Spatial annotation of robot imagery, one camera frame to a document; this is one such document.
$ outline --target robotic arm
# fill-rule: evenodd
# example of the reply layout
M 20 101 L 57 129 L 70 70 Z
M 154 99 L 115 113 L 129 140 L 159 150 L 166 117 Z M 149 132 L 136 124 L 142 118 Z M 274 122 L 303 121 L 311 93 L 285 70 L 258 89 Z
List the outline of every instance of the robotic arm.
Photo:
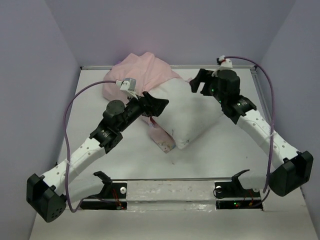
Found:
M 68 183 L 71 183 L 95 160 L 110 152 L 122 140 L 121 132 L 139 116 L 158 117 L 169 103 L 167 99 L 154 98 L 148 92 L 142 94 L 134 96 L 126 106 L 120 100 L 111 101 L 98 127 L 71 155 L 70 162 L 65 160 L 41 176 L 33 174 L 29 177 L 26 200 L 46 222 L 58 218 L 67 206 L 67 198 L 63 194 L 67 164 L 70 164 Z M 106 175 L 97 176 L 108 183 Z
M 247 132 L 268 155 L 269 124 L 256 106 L 248 98 L 240 95 L 240 78 L 231 70 L 231 61 L 223 58 L 218 63 L 221 66 L 216 71 L 200 69 L 197 76 L 190 81 L 192 92 L 196 93 L 200 83 L 204 83 L 201 93 L 213 96 L 221 104 L 223 113 Z M 121 132 L 139 116 L 158 117 L 169 103 L 168 100 L 154 98 L 147 92 L 143 92 L 143 96 L 136 96 L 131 81 L 123 83 L 117 82 L 117 85 L 131 97 L 129 103 L 125 106 L 120 100 L 111 101 L 98 127 L 71 155 L 70 162 L 65 160 L 43 175 L 33 174 L 27 180 L 26 200 L 46 222 L 58 218 L 67 206 L 67 197 L 64 195 L 67 165 L 69 165 L 67 182 L 71 183 L 90 164 L 111 151 L 122 140 Z M 285 196 L 308 182 L 312 164 L 313 157 L 308 151 L 299 152 L 274 132 L 272 165 L 275 171 L 271 173 L 268 182 L 273 192 Z M 102 192 L 110 187 L 112 181 L 103 172 L 96 172 L 94 175 L 102 180 L 102 184 L 92 189 L 90 194 L 99 194 L 98 191 Z M 231 182 L 226 182 L 219 191 L 216 191 L 217 198 L 234 196 L 247 189 L 262 189 L 265 182 L 265 176 L 255 175 L 253 171 L 246 169 L 235 174 Z M 76 193 L 78 199 L 79 196 L 83 197 L 83 194 L 81 191 Z
M 257 107 L 247 97 L 240 95 L 240 78 L 231 70 L 230 59 L 222 56 L 217 61 L 220 67 L 216 71 L 200 69 L 197 76 L 190 81 L 191 91 L 196 93 L 200 83 L 204 83 L 201 93 L 204 96 L 213 96 L 221 104 L 223 113 L 247 132 L 269 155 L 269 124 Z M 271 173 L 268 185 L 274 193 L 283 197 L 309 181 L 313 156 L 308 151 L 299 152 L 275 131 L 273 141 L 272 165 L 275 171 Z M 255 175 L 248 169 L 235 176 L 231 188 L 263 189 L 266 182 L 266 176 Z M 220 189 L 218 194 L 222 197 L 223 189 Z

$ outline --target white floor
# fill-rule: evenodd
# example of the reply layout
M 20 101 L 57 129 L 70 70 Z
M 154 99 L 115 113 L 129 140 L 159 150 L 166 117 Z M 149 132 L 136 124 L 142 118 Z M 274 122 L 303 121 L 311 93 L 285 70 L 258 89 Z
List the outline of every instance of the white floor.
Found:
M 188 79 L 194 77 L 198 69 L 175 71 Z M 250 70 L 236 69 L 236 72 L 241 79 L 241 94 L 251 99 L 263 113 Z M 101 81 L 106 73 L 107 70 L 83 70 L 77 91 Z M 102 119 L 108 101 L 101 92 L 101 86 L 93 87 L 72 106 L 68 123 L 72 151 Z M 63 145 L 59 161 L 65 157 Z M 96 171 L 103 171 L 113 179 L 218 178 L 231 177 L 248 168 L 265 172 L 266 167 L 264 152 L 226 117 L 221 117 L 215 126 L 186 149 L 175 148 L 167 154 L 149 139 L 147 126 L 137 120 L 123 132 L 119 145 L 87 168 L 78 180 L 92 179 L 92 173 Z M 37 215 L 30 240 L 317 239 L 299 189 L 286 197 L 271 193 L 264 204 L 265 211 L 215 210 L 214 207 L 181 210 L 172 206 L 162 209 L 81 210 L 75 214 L 66 210 L 52 223 L 45 223 Z

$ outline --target purple wall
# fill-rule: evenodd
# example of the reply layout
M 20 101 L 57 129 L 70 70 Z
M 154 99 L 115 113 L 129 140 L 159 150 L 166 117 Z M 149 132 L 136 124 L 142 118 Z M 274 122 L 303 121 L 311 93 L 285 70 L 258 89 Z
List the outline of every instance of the purple wall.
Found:
M 303 190 L 320 235 L 320 1 L 297 1 L 265 54 L 273 80 L 276 130 L 301 151 L 313 154 L 313 172 Z M 270 103 L 269 87 L 260 76 Z
M 0 239 L 27 240 L 26 181 L 57 159 L 80 69 L 43 0 L 1 0 L 0 29 Z
M 46 0 L 81 66 L 153 52 L 172 65 L 261 60 L 295 0 Z

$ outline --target purple cable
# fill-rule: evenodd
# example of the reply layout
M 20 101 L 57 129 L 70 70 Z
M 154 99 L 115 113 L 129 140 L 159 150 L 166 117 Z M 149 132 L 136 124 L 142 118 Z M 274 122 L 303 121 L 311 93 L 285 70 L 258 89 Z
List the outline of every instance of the purple cable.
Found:
M 274 87 L 272 85 L 272 82 L 268 76 L 268 74 L 266 73 L 266 71 L 264 70 L 264 68 L 262 66 L 260 66 L 258 63 L 256 63 L 255 61 L 252 61 L 246 57 L 241 57 L 241 56 L 225 56 L 225 59 L 241 59 L 241 60 L 245 60 L 248 61 L 250 63 L 253 63 L 255 66 L 257 66 L 258 68 L 261 69 L 261 71 L 263 72 L 263 74 L 265 75 L 266 79 L 269 82 L 269 86 L 270 86 L 270 91 L 271 91 L 271 105 L 272 105 L 272 111 L 271 111 L 271 123 L 270 123 L 270 148 L 269 148 L 269 159 L 268 159 L 268 167 L 266 170 L 266 178 L 265 178 L 265 185 L 263 188 L 263 193 L 266 192 L 267 188 L 268 188 L 268 184 L 269 184 L 269 179 L 270 179 L 270 170 L 271 170 L 271 162 L 272 162 L 272 154 L 273 154 L 273 147 L 274 147 L 274 130 L 275 130 L 275 118 L 276 118 L 276 114 L 275 114 L 275 92 L 274 92 Z
M 69 104 L 67 105 L 67 107 L 64 110 L 64 113 L 63 113 L 63 134 L 64 134 L 65 145 L 66 145 L 66 160 L 69 163 L 70 163 L 70 144 L 69 144 L 69 139 L 68 139 L 68 134 L 67 134 L 67 113 L 69 111 L 69 108 L 70 108 L 71 104 L 74 102 L 74 100 L 80 94 L 82 94 L 85 90 L 87 90 L 95 85 L 106 84 L 106 83 L 115 84 L 116 82 L 115 81 L 97 81 L 95 83 L 92 83 L 92 84 L 86 86 L 85 88 L 80 90 L 76 95 L 74 95 L 74 97 L 72 98 L 72 100 L 69 102 Z M 67 200 L 68 206 L 70 208 L 70 211 L 72 213 L 75 213 L 80 208 L 80 205 L 83 202 L 83 199 L 79 202 L 79 204 L 76 206 L 76 208 L 73 209 L 73 207 L 71 205 L 70 194 L 69 194 L 69 169 L 70 169 L 70 165 L 67 163 L 66 167 L 65 167 L 65 181 L 64 181 L 65 195 L 66 195 L 66 200 Z

